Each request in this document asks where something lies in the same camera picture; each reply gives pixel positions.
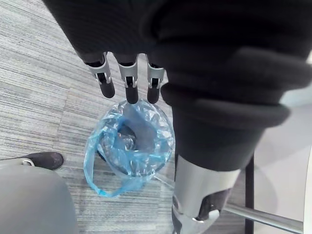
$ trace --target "chrome pole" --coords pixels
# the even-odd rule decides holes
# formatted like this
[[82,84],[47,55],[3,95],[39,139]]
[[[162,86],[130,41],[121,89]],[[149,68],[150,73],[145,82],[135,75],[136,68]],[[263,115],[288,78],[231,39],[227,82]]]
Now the chrome pole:
[[258,223],[288,231],[290,233],[303,234],[303,222],[297,220],[229,203],[225,206],[224,210]]

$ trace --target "metal rod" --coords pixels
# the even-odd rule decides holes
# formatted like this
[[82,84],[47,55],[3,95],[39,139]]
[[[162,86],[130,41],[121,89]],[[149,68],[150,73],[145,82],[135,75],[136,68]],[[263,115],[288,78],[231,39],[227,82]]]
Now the metal rod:
[[257,211],[249,209],[246,207],[241,207],[233,204],[227,204],[224,210],[231,212],[233,214],[242,216],[244,218],[256,221],[258,223],[266,224],[271,227],[282,229],[290,233],[303,234],[303,222],[293,220],[290,218],[285,218],[277,216],[274,214],[269,214],[262,211]]

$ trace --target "floor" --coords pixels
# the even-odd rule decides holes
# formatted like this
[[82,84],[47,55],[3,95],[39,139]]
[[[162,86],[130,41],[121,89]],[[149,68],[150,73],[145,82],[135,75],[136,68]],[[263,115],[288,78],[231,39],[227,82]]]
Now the floor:
[[[108,60],[116,95],[106,99],[40,0],[0,0],[0,22],[0,158],[61,152],[66,161],[57,173],[70,189],[82,234],[170,234],[172,190],[167,185],[152,180],[140,192],[103,198],[84,178],[87,137],[100,117],[125,97],[113,56]],[[141,98],[147,90],[145,62],[140,56]],[[171,108],[162,100],[157,104],[172,119]],[[115,177],[99,164],[98,183],[112,189]],[[172,178],[173,161],[161,173]],[[230,200],[243,205],[244,199],[242,174]],[[224,212],[207,233],[242,234],[244,219]]]

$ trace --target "blue plastic bag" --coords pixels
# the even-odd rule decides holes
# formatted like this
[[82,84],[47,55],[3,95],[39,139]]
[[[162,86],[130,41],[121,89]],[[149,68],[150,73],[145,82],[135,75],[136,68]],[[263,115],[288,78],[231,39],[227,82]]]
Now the blue plastic bag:
[[[89,136],[84,174],[90,187],[101,196],[135,191],[166,164],[174,148],[173,128],[159,107],[142,99],[134,105],[122,101],[112,107]],[[93,182],[96,152],[122,179],[122,186],[112,193]]]

